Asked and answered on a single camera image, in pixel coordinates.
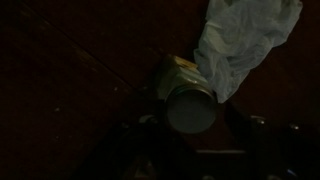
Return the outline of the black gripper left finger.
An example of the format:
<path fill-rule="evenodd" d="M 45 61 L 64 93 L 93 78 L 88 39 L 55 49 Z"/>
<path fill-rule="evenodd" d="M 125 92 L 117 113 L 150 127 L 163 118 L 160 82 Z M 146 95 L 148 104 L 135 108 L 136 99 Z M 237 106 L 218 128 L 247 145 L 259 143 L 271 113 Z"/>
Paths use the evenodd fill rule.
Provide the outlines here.
<path fill-rule="evenodd" d="M 158 117 L 113 127 L 76 171 L 76 180 L 197 180 L 195 151 Z"/>

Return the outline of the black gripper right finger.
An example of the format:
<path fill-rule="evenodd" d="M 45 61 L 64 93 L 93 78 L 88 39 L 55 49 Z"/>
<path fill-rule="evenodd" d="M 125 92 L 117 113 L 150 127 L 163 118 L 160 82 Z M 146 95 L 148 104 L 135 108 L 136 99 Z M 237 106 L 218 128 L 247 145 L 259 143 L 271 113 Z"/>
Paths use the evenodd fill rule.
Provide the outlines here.
<path fill-rule="evenodd" d="M 248 153 L 258 180 L 320 180 L 319 133 L 298 124 L 277 128 L 226 104 L 226 124 Z"/>

